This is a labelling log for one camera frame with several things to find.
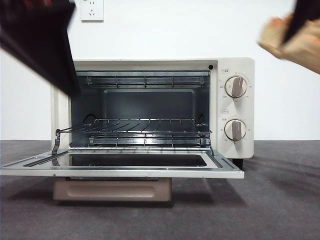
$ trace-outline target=gray carpet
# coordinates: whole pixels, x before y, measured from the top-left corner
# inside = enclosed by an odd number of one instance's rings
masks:
[[[50,150],[2,141],[1,164]],[[58,202],[51,177],[1,177],[2,240],[319,240],[320,141],[257,141],[245,179],[174,179],[173,205]]]

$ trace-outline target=power outlet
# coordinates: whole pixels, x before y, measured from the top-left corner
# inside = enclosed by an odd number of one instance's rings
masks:
[[[83,22],[104,20],[104,0],[80,0],[80,18]]]

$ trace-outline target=open oven door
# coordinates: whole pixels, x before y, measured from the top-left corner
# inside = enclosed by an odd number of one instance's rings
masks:
[[[45,152],[1,167],[2,176],[80,178],[243,179],[244,172],[215,150],[73,149]]]

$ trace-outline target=toaster oven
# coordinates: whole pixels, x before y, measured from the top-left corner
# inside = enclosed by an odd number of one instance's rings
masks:
[[[2,175],[56,177],[58,200],[113,201],[168,201],[172,178],[244,178],[238,163],[254,154],[252,59],[74,65],[80,95],[51,87],[52,151]]]

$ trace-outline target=temperature knob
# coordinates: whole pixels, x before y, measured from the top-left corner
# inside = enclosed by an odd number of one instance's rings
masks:
[[[246,135],[246,126],[242,121],[234,119],[226,123],[224,133],[228,139],[239,141]]]
[[[224,89],[230,97],[240,98],[247,91],[247,83],[242,76],[233,76],[226,81]]]

